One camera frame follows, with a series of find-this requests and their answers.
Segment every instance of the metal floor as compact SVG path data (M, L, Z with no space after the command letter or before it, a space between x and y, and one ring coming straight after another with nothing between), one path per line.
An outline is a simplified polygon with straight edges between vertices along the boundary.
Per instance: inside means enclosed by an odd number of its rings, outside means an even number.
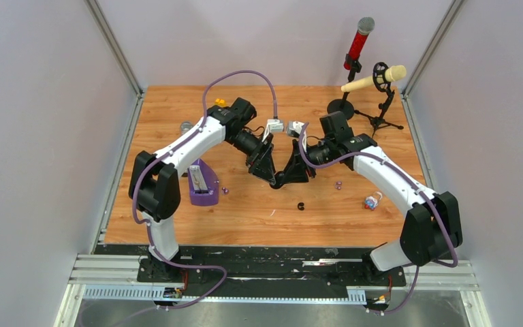
M406 292L392 292L391 307ZM115 326L132 313L154 306L149 301L83 300L76 327ZM151 311L138 315L120 327L138 326L392 326L392 327L470 327L460 293L456 291L416 291L407 307L384 317L366 313L356 305L293 305L202 302L178 311Z

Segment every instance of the microphone stand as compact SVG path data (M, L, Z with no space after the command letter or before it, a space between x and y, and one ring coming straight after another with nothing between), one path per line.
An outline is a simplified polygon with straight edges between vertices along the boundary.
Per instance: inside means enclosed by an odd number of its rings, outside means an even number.
M362 65L357 59L352 59L349 54L346 54L346 63L350 66L350 72L348 73L348 83L350 83L355 78L355 75L362 70ZM332 100L328 104L328 114L341 111L344 113L346 120L351 119L355 110L353 109L352 104L348 101L348 94L350 94L350 92L344 92L341 99Z
M374 132L372 133L372 138L374 138L374 134L376 134L376 131L378 129L382 129L385 127L395 127L397 129L404 129L404 126L402 125L396 125L393 123L388 123L384 119L384 115L386 114L388 108L390 107L390 104L392 104L392 100L394 100L394 92L390 89L390 86L392 85L392 82L388 82L385 77L385 72L388 69L388 66L385 63L377 63L374 66L374 74L372 75L372 78L374 78L374 85L376 86L376 89L382 93L386 93L387 98L386 101L384 101L383 104L379 104L378 108L382 110L380 116L370 116L369 114L364 114L363 112L360 112L358 110L354 110L353 112L355 114L359 114L362 116L365 116L370 121L370 125L374 127ZM383 82L378 82L378 77L381 77Z

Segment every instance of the purple holder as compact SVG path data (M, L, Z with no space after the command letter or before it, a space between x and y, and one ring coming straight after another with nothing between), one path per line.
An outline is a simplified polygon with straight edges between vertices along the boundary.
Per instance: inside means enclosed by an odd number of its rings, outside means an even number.
M207 193L200 193L200 190L195 190L193 187L193 182L191 180L191 174L189 173L189 169L187 170L187 180L189 183L189 199L191 201L191 204L194 206L214 206L219 203L219 179L217 178L217 175L213 171L213 169L210 168L210 166L205 163L205 161L201 159L195 160L192 164L198 165L200 167L200 170L202 171L202 175L204 177L204 180L206 182L208 191Z

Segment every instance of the red microphone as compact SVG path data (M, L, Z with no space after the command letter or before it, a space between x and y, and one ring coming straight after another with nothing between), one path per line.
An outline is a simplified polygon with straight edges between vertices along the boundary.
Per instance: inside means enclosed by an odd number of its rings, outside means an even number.
M352 45L350 46L350 51L348 52L348 57L352 60L357 60L360 57L360 52L366 43L368 34L374 30L374 18L372 17L363 17L358 22L358 32L356 32L353 39ZM350 64L348 62L344 63L344 68L350 70Z

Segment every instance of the purple object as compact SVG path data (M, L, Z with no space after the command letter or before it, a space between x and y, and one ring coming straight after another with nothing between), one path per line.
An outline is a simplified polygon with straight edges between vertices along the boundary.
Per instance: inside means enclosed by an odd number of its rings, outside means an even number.
M201 159L195 160L192 166L199 166L202 173L201 176L196 176L191 171L191 167L187 170L189 183L189 200L194 206L214 206L219 203L219 180L217 175L210 166ZM196 185L204 184L205 187L199 188Z

